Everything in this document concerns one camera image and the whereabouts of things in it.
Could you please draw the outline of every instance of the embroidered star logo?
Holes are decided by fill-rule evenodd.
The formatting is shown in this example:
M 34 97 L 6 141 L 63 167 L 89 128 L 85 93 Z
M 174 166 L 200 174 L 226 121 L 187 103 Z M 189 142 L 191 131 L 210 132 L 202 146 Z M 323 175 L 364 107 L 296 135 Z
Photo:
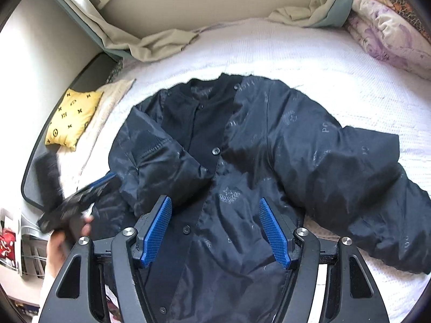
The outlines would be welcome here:
M 234 203 L 241 195 L 240 192 L 232 192 L 228 187 L 223 190 L 223 193 L 224 194 L 219 194 L 218 197 L 220 198 L 220 201 L 228 204 Z

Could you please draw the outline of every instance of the yellow pillow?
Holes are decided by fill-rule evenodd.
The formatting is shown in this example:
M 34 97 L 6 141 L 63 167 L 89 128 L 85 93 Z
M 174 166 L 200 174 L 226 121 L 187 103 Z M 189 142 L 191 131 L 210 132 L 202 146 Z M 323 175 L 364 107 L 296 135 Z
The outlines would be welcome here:
M 46 145 L 59 144 L 73 151 L 87 128 L 103 92 L 76 92 L 67 90 L 48 126 Z

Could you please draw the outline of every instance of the beige towel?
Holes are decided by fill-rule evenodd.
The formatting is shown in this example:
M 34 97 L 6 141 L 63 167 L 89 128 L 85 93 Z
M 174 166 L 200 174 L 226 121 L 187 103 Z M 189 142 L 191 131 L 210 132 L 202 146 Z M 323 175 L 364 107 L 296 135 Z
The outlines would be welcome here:
M 73 152 L 67 147 L 60 147 L 57 151 L 60 183 L 65 198 L 77 191 L 81 173 L 106 120 L 133 82 L 134 80 L 120 80 L 100 87 L 97 91 L 102 91 L 103 95 L 87 129 L 76 145 L 76 151 Z

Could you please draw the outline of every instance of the black jacket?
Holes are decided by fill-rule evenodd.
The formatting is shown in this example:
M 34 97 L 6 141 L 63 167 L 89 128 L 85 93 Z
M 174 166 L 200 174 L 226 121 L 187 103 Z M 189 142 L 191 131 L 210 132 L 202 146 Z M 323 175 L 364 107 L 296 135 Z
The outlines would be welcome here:
M 288 274 L 259 221 L 263 196 L 298 226 L 307 213 L 387 265 L 431 271 L 431 201 L 398 158 L 398 136 L 342 128 L 281 81 L 192 80 L 131 110 L 109 154 L 121 190 L 95 205 L 94 232 L 112 236 L 168 195 L 178 209 L 148 277 L 153 311 L 170 290 L 158 320 L 272 322 Z M 182 244 L 175 228 L 187 222 Z

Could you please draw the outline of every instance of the white blanket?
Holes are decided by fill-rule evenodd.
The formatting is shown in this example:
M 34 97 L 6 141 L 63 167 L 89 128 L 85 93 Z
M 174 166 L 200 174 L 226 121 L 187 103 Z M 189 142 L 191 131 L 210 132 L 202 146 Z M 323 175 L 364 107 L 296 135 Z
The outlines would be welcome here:
M 106 121 L 79 186 L 109 170 L 109 150 L 133 105 L 159 89 L 195 77 L 215 79 L 221 72 L 280 79 L 320 103 L 342 126 L 398 134 L 399 162 L 411 180 L 431 192 L 429 81 L 367 55 L 346 31 L 301 29 L 257 19 L 210 29 L 183 52 L 157 63 L 125 64 L 119 79 L 137 80 Z M 336 239 L 310 220 L 305 226 L 317 236 Z M 400 272 L 363 254 L 391 323 L 401 322 L 431 276 Z M 320 267 L 309 322 L 318 322 L 322 307 L 325 265 Z

